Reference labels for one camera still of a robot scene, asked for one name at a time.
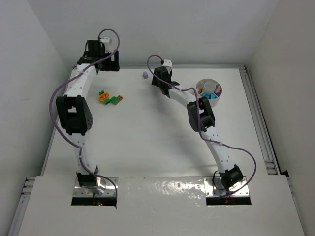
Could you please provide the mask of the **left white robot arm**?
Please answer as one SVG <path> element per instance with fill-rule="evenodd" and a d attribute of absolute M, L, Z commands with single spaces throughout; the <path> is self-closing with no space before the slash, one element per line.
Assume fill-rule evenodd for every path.
<path fill-rule="evenodd" d="M 101 181 L 109 178 L 98 174 L 98 166 L 87 149 L 89 131 L 93 125 L 93 115 L 86 101 L 86 96 L 93 79 L 99 71 L 119 71 L 119 51 L 111 50 L 112 40 L 99 37 L 88 40 L 83 55 L 76 65 L 76 74 L 65 84 L 64 95 L 53 96 L 56 103 L 60 124 L 59 133 L 75 150 L 78 162 L 77 180 L 80 187 L 100 190 Z"/>

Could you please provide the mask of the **small lavender lego brick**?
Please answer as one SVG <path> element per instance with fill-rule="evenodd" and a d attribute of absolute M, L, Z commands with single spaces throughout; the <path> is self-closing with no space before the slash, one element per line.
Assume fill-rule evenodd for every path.
<path fill-rule="evenodd" d="M 144 79 L 147 79 L 149 77 L 149 75 L 146 71 L 143 72 L 142 76 Z"/>

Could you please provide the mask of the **purple lego plate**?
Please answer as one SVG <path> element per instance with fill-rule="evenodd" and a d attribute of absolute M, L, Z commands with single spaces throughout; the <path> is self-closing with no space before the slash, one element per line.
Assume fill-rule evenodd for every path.
<path fill-rule="evenodd" d="M 217 97 L 220 97 L 221 93 L 222 93 L 222 87 L 221 87 L 220 84 L 217 84 L 217 85 L 216 85 L 216 88 L 215 88 L 215 90 L 214 90 L 214 94 L 215 94 Z"/>

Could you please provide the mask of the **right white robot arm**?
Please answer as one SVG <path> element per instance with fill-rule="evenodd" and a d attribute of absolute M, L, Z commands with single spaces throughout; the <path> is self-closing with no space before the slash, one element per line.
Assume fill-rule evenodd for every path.
<path fill-rule="evenodd" d="M 207 98 L 197 94 L 195 88 L 182 88 L 179 83 L 171 80 L 171 71 L 166 66 L 160 66 L 154 71 L 152 84 L 159 87 L 163 95 L 177 101 L 187 109 L 189 124 L 193 131 L 199 133 L 210 150 L 221 177 L 221 185 L 227 195 L 235 184 L 243 180 L 243 173 L 233 157 L 227 151 L 227 146 L 221 142 L 216 131 L 215 116 Z"/>

